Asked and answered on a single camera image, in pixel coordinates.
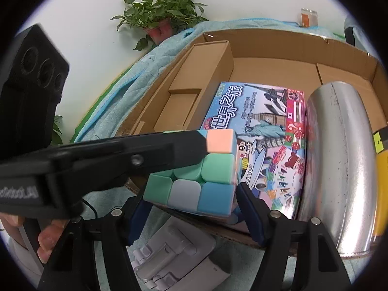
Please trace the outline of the person left hand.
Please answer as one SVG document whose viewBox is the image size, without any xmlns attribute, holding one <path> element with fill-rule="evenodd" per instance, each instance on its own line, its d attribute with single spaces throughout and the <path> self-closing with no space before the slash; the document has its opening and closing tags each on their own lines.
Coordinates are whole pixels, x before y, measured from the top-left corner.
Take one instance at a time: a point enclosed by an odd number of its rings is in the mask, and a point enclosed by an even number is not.
<svg viewBox="0 0 388 291">
<path fill-rule="evenodd" d="M 19 245 L 26 248 L 26 244 L 21 236 L 19 228 L 24 223 L 24 218 L 20 216 L 8 215 L 1 213 L 1 222 L 8 235 L 13 238 Z M 47 263 L 56 243 L 58 242 L 63 230 L 69 220 L 53 219 L 51 224 L 45 227 L 38 236 L 38 258 L 44 264 Z"/>
</svg>

